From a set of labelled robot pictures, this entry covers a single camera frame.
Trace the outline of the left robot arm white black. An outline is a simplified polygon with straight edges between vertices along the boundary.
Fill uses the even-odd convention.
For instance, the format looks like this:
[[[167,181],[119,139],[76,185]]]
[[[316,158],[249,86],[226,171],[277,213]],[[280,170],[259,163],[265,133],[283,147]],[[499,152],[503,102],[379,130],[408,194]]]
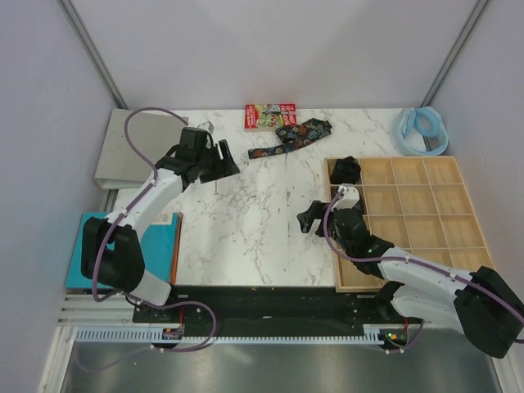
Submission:
[[[151,305],[162,322],[177,318],[179,302],[172,285],[147,271],[142,236],[160,212],[196,181],[210,183],[239,174],[228,142],[210,132],[183,128],[179,143],[152,165],[151,175],[131,202],[102,219],[88,219],[82,231],[81,274],[92,281],[96,302],[101,283]]]

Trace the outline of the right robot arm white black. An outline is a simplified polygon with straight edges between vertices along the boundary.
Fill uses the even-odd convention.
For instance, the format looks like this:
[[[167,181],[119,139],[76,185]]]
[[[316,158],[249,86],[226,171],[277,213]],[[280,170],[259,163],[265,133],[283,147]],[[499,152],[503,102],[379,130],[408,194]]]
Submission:
[[[502,359],[523,343],[523,303],[494,269],[438,264],[369,232],[355,185],[342,184],[329,202],[314,200],[297,215],[300,230],[316,231],[343,260],[385,280],[377,294],[380,320],[417,318],[462,333],[478,350]]]

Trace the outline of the floral navy necktie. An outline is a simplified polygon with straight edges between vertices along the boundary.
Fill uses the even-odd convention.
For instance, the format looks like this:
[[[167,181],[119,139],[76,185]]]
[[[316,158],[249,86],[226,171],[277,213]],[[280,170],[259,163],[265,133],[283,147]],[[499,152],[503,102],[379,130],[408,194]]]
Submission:
[[[302,124],[286,125],[275,131],[280,144],[275,147],[260,147],[250,149],[250,160],[268,156],[279,156],[292,151],[300,150],[332,134],[332,124],[328,120],[311,118]]]

